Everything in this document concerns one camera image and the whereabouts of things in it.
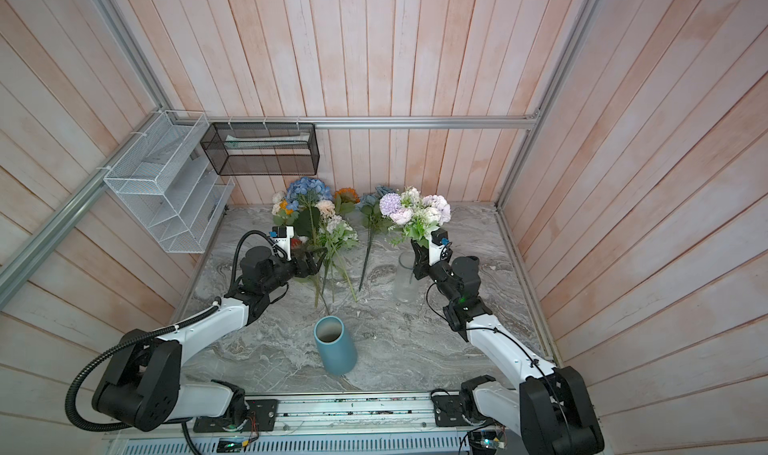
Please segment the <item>pink white hydrangea bouquet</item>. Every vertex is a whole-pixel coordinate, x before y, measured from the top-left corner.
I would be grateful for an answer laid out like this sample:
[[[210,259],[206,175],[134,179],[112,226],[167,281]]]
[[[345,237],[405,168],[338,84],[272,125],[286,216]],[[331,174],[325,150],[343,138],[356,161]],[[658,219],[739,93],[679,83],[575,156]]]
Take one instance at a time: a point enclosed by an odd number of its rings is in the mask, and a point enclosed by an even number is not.
[[[422,195],[415,187],[391,192],[379,200],[381,215],[389,222],[394,245],[406,241],[427,247],[432,234],[452,218],[449,202],[442,195]]]

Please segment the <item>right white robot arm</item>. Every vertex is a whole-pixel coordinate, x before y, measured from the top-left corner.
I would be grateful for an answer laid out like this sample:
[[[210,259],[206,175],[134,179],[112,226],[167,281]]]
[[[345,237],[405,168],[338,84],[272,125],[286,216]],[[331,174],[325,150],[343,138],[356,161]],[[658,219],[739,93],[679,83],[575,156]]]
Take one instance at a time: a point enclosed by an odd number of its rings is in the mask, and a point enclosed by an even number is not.
[[[439,316],[479,349],[510,382],[492,376],[464,382],[464,417],[494,421],[515,432],[530,454],[599,454],[605,439],[581,374],[537,355],[507,330],[479,295],[479,260],[454,258],[447,239],[413,243],[413,274],[429,278],[447,300]]]

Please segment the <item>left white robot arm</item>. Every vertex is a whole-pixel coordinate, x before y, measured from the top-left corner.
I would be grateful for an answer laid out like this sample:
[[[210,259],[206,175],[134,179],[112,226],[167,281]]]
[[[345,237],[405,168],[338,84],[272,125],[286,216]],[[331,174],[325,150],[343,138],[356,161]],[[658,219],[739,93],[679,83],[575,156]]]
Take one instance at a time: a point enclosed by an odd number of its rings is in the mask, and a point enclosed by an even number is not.
[[[291,255],[267,246],[237,252],[228,290],[209,308],[160,329],[126,333],[93,362],[105,370],[91,405],[112,420],[94,430],[148,432],[193,418],[216,419],[227,431],[242,428],[249,408],[241,387],[219,379],[188,381],[183,370],[198,353],[256,322],[286,295],[292,279],[316,275],[326,254],[319,249]]]

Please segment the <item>teal blue rose bouquet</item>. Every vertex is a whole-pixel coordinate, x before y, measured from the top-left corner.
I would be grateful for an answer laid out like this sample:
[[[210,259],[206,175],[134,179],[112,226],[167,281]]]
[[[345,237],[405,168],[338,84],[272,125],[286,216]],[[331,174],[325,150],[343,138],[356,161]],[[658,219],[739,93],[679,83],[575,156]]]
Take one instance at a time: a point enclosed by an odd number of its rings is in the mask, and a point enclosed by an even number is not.
[[[357,204],[359,211],[363,215],[363,226],[367,230],[366,250],[358,286],[359,291],[362,290],[366,278],[374,238],[376,235],[386,232],[391,225],[391,221],[381,212],[380,201],[386,194],[394,192],[395,190],[391,187],[379,185],[373,192],[365,194]]]

